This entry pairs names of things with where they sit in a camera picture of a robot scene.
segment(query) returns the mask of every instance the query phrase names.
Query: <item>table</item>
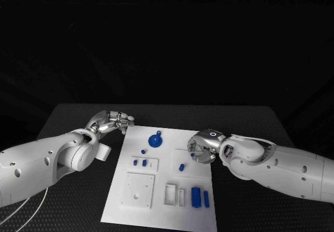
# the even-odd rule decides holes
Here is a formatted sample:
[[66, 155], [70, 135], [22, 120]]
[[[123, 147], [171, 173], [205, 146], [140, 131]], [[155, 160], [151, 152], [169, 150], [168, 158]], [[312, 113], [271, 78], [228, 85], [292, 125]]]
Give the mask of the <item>table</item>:
[[[266, 106], [58, 104], [37, 139], [57, 136], [81, 128], [100, 110], [120, 111], [135, 117], [135, 125], [199, 131], [214, 129], [293, 146], [271, 109]], [[100, 223], [112, 175], [123, 135], [113, 131], [102, 139], [112, 147], [104, 162], [93, 160], [81, 172], [64, 176], [48, 188], [41, 208], [22, 228], [27, 231], [165, 231], [162, 229]], [[334, 231], [334, 206], [283, 195], [254, 181], [240, 180], [223, 166], [211, 163], [211, 184], [217, 231]], [[4, 232], [18, 229], [32, 215], [41, 191], [0, 227]], [[0, 220], [21, 203], [0, 208]]]

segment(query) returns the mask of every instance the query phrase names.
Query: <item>white rectangular piece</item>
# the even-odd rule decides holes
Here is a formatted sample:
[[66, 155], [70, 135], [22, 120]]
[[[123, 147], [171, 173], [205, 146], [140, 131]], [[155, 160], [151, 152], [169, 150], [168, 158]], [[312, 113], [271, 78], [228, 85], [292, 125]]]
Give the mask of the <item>white rectangular piece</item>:
[[158, 171], [158, 159], [148, 159], [142, 157], [130, 157], [127, 159], [127, 168], [132, 171], [143, 171], [143, 172], [156, 172]]
[[153, 176], [126, 173], [123, 191], [119, 198], [120, 206], [151, 208]]
[[175, 205], [175, 186], [165, 185], [165, 205]]
[[178, 206], [184, 207], [184, 190], [178, 190]]
[[[197, 156], [201, 153], [201, 151], [194, 151], [192, 153]], [[182, 171], [178, 170], [181, 164], [184, 164]], [[174, 150], [172, 175], [211, 179], [210, 165], [192, 161], [189, 152], [187, 150]]]
[[[151, 135], [156, 134], [156, 131], [161, 131], [162, 143], [159, 147], [153, 148], [148, 145], [148, 138]], [[187, 153], [187, 157], [189, 156], [189, 153], [187, 152], [187, 144], [188, 139], [195, 133], [197, 131], [189, 130], [140, 126], [127, 127], [100, 222], [189, 232], [217, 231], [211, 179], [194, 177], [202, 176], [201, 170], [210, 170], [210, 164], [199, 164], [199, 168], [197, 170], [199, 174], [194, 173], [192, 178], [191, 176], [184, 177], [172, 175], [174, 151], [175, 149], [182, 150], [181, 152]], [[132, 161], [133, 156], [146, 159], [158, 159], [156, 172], [132, 170], [129, 168], [129, 161]], [[125, 175], [127, 172], [146, 174], [146, 176], [153, 175], [149, 208], [120, 206], [122, 204], [119, 203], [119, 200], [123, 197]], [[175, 186], [175, 206], [163, 205], [165, 185]], [[198, 187], [201, 191], [207, 190], [210, 208], [191, 207], [191, 187]], [[181, 203], [178, 190], [184, 191], [184, 207], [178, 206]]]

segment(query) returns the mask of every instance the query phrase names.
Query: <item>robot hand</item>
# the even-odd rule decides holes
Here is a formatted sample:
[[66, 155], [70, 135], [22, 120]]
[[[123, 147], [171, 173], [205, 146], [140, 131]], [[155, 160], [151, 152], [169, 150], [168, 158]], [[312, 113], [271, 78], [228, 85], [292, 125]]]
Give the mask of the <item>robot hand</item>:
[[93, 159], [104, 161], [110, 147], [99, 143], [102, 136], [133, 126], [133, 117], [100, 111], [83, 129], [14, 146], [0, 152], [0, 207], [43, 191], [60, 178], [81, 171]]
[[[261, 146], [254, 140], [269, 144]], [[267, 140], [202, 130], [187, 142], [188, 152], [198, 145], [198, 163], [214, 161], [214, 154], [231, 174], [253, 180], [289, 196], [334, 203], [334, 160], [299, 149], [277, 146]]]

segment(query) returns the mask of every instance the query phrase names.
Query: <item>textured black tabletop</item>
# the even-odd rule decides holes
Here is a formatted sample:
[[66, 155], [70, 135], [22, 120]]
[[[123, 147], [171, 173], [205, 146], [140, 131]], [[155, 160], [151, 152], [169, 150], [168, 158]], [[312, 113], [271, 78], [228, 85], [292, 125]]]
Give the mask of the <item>textured black tabletop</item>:
[[[135, 117], [135, 125], [199, 131], [214, 129], [270, 140], [282, 146], [292, 142], [273, 111], [264, 106], [60, 104], [53, 110], [37, 139], [83, 128], [100, 110], [120, 111]], [[22, 232], [45, 231], [166, 231], [155, 228], [100, 223], [100, 216], [120, 152], [123, 135], [110, 132], [102, 143], [112, 147], [104, 162], [93, 160], [81, 172], [66, 175], [48, 188], [41, 208]], [[211, 163], [217, 231], [334, 232], [334, 207], [307, 201], [240, 180], [223, 166]], [[31, 197], [0, 231], [12, 232], [32, 215], [44, 191]], [[0, 208], [0, 220], [20, 203]]]

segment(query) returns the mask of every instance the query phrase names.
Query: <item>blue object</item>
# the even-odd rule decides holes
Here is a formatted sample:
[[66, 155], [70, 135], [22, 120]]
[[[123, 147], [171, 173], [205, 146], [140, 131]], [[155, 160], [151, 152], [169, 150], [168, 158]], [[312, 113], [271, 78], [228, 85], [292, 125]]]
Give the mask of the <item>blue object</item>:
[[161, 139], [161, 132], [159, 130], [156, 131], [156, 134], [153, 134], [149, 138], [148, 138], [148, 144], [151, 147], [158, 147], [162, 143], [162, 139]]
[[191, 188], [191, 206], [194, 208], [201, 207], [199, 188]]
[[184, 164], [181, 163], [178, 170], [182, 171], [184, 169]]
[[204, 204], [205, 208], [210, 208], [207, 191], [204, 191]]

